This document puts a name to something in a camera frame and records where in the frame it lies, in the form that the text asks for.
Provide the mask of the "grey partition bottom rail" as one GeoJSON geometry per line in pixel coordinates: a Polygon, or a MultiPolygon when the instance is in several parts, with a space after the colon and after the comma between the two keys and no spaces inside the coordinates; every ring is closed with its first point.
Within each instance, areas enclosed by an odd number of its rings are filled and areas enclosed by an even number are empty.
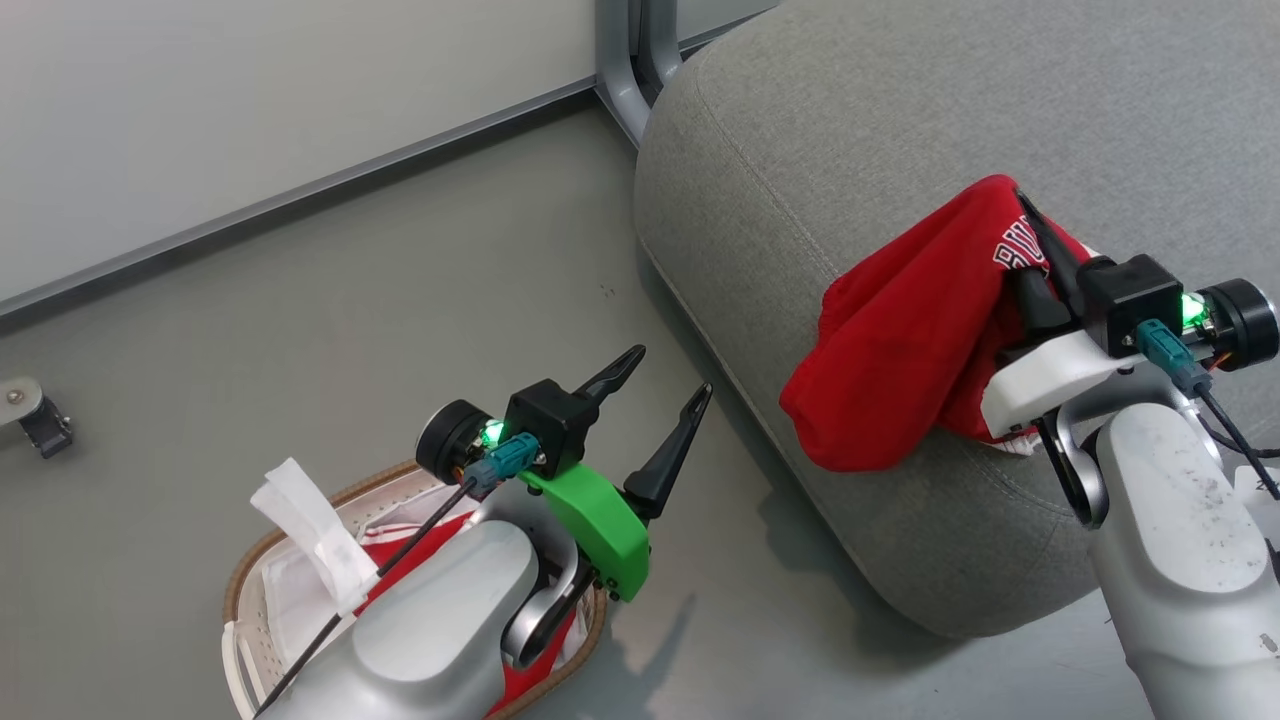
{"type": "Polygon", "coordinates": [[[282,209],[294,206],[307,199],[315,197],[323,192],[339,188],[342,186],[356,182],[366,176],[371,176],[375,172],[385,170],[397,163],[408,161],[413,158],[422,156],[426,152],[436,151],[444,146],[458,142],[463,138],[474,136],[476,133],[492,129],[500,123],[508,120],[515,120],[520,117],[525,117],[529,113],[541,110],[548,108],[554,102],[564,101],[576,95],[586,91],[594,90],[596,78],[594,76],[588,76],[581,79],[576,79],[572,83],[554,88],[549,92],[540,94],[530,100],[518,102],[511,108],[502,109],[486,114],[476,120],[470,120],[462,126],[457,126],[452,129],[440,132],[425,140],[417,141],[402,149],[397,149],[392,152],[385,152],[378,158],[367,161],[362,161],[355,167],[332,173],[320,179],[311,181],[297,188],[288,190],[283,193],[278,193],[262,201],[248,205],[239,210],[228,213],[223,217],[215,218],[210,222],[201,223],[192,228],[180,231],[178,233],[170,234],[159,241],[146,243],[145,246],[124,252],[116,258],[111,258],[106,261],[99,263],[82,272],[76,272],[59,281],[49,282],[35,290],[26,291],[23,293],[15,295],[9,299],[0,300],[0,316],[10,315],[13,313],[24,311],[28,307],[49,301],[60,296],[63,293],[78,290],[79,287],[88,284],[95,281],[100,281],[111,273],[122,272],[127,268],[134,266],[140,263],[146,263],[164,252],[170,252],[175,249],[182,249],[189,243],[206,240],[223,231],[233,229],[238,225],[243,225],[248,222],[256,220],[265,217],[273,211],[279,211],[282,209]]]}

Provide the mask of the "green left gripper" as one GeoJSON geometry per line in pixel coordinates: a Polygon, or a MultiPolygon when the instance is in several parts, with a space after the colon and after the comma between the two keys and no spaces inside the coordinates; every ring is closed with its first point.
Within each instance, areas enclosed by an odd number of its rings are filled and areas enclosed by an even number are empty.
{"type": "MultiPolygon", "coordinates": [[[[646,347],[635,345],[585,380],[573,392],[573,415],[599,416],[600,406],[627,383],[645,355],[646,347]]],[[[541,492],[603,584],[623,602],[635,600],[650,574],[650,536],[643,521],[663,514],[713,393],[712,383],[694,392],[672,432],[625,479],[623,496],[581,462],[549,480],[531,470],[518,474],[527,487],[541,492]]]]}

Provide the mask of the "grey partition foot with plate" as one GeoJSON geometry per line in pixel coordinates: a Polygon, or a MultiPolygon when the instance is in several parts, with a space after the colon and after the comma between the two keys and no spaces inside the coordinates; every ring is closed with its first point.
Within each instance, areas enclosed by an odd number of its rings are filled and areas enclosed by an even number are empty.
{"type": "Polygon", "coordinates": [[[44,389],[35,378],[0,379],[0,428],[37,413],[42,402],[44,389]]]}

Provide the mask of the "red garment with white lettering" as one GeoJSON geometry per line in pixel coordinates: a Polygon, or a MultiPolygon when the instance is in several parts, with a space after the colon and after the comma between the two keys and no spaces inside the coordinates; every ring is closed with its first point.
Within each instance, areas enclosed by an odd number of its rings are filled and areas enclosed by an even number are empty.
{"type": "Polygon", "coordinates": [[[998,355],[1029,337],[1011,274],[1050,269],[1016,191],[1009,176],[977,181],[826,291],[815,346],[780,396],[815,465],[883,471],[934,429],[1034,448],[980,413],[998,355]]]}

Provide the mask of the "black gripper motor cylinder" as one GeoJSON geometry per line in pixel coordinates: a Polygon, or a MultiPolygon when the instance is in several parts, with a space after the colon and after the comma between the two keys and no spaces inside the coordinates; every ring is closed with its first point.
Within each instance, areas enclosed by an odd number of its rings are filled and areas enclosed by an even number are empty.
{"type": "Polygon", "coordinates": [[[1235,278],[1199,290],[1206,301],[1212,366],[1238,372],[1280,355],[1280,315],[1253,282],[1235,278]]]}
{"type": "Polygon", "coordinates": [[[486,452],[486,430],[495,421],[467,400],[451,401],[425,424],[416,443],[416,464],[435,479],[460,486],[465,469],[486,452]]]}

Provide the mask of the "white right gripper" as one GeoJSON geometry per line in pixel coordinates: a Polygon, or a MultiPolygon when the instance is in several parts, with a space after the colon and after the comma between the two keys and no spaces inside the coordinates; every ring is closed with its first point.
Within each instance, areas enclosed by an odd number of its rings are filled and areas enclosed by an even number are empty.
{"type": "MultiPolygon", "coordinates": [[[[1082,261],[1053,225],[1021,191],[1014,190],[1048,270],[1011,270],[1011,292],[1025,337],[1055,337],[1074,331],[1071,314],[1084,313],[1076,282],[1082,261]]],[[[1085,331],[1075,331],[1037,345],[997,370],[980,398],[989,436],[1002,439],[1023,433],[1032,423],[1062,409],[1069,423],[1116,413],[1146,391],[1153,368],[1142,355],[1111,357],[1085,331]]]]}

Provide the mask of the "white thin cloth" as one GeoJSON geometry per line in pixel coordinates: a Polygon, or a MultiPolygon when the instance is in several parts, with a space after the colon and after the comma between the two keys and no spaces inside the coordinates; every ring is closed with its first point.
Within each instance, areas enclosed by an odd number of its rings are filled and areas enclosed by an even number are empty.
{"type": "Polygon", "coordinates": [[[261,570],[265,618],[280,662],[294,662],[333,615],[371,600],[378,569],[451,497],[453,486],[384,486],[346,520],[293,460],[266,474],[251,503],[285,533],[283,555],[261,570]]]}

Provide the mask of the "grey fabric sofa seat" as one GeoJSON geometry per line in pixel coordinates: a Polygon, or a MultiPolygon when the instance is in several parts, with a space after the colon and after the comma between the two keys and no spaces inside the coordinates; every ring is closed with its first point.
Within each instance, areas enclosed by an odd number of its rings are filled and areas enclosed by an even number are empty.
{"type": "Polygon", "coordinates": [[[1096,251],[1280,307],[1280,0],[783,0],[660,92],[635,190],[643,247],[856,568],[952,638],[1094,592],[1046,455],[938,430],[831,473],[780,393],[837,275],[992,174],[1096,251]]]}

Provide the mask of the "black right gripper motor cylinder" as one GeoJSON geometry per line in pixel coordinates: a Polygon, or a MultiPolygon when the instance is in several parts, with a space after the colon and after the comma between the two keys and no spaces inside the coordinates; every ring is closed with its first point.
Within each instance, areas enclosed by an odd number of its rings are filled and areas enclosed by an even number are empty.
{"type": "Polygon", "coordinates": [[[1280,315],[1253,282],[1235,278],[1199,290],[1206,301],[1212,366],[1238,372],[1280,355],[1280,315]]]}

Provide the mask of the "white laundry basket brown rim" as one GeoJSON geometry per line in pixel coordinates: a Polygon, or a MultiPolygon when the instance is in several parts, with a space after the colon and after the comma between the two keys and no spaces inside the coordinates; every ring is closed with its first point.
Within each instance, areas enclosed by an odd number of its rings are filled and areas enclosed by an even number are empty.
{"type": "MultiPolygon", "coordinates": [[[[348,530],[360,529],[379,512],[393,509],[442,483],[412,462],[402,462],[330,496],[348,530]]],[[[253,720],[257,705],[285,670],[282,655],[270,638],[270,618],[261,570],[282,557],[292,543],[280,530],[273,530],[252,546],[238,561],[227,584],[221,619],[221,662],[228,691],[241,720],[253,720]]],[[[547,678],[525,691],[486,720],[522,720],[538,701],[549,696],[579,671],[602,641],[609,610],[609,597],[591,588],[579,602],[573,626],[582,630],[582,642],[563,656],[547,678]]]]}

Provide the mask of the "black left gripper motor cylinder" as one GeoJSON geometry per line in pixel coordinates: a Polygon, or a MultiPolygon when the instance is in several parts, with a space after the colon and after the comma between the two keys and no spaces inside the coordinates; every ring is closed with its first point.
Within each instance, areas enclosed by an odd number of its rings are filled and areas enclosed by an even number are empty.
{"type": "Polygon", "coordinates": [[[416,443],[416,464],[435,479],[460,486],[465,469],[486,452],[486,430],[495,421],[467,400],[451,401],[425,424],[416,443]]]}

